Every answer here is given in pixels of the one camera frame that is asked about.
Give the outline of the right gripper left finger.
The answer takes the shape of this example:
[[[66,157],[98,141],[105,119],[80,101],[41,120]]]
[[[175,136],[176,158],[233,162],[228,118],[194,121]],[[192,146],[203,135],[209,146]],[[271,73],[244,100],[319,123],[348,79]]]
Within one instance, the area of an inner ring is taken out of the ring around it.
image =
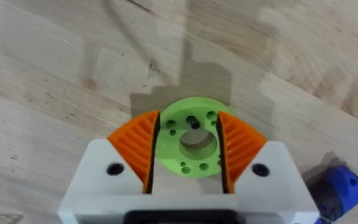
[[[149,194],[152,192],[155,148],[160,112],[149,111],[113,131],[105,139],[89,142],[78,164],[59,211],[67,211],[81,199]]]

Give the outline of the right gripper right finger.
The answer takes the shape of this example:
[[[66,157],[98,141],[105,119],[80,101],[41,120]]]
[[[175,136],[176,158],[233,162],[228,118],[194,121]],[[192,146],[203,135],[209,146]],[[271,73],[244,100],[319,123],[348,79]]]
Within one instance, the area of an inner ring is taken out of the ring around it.
[[[219,111],[218,132],[225,194],[268,201],[310,200],[311,196],[288,149],[269,141],[251,125]]]

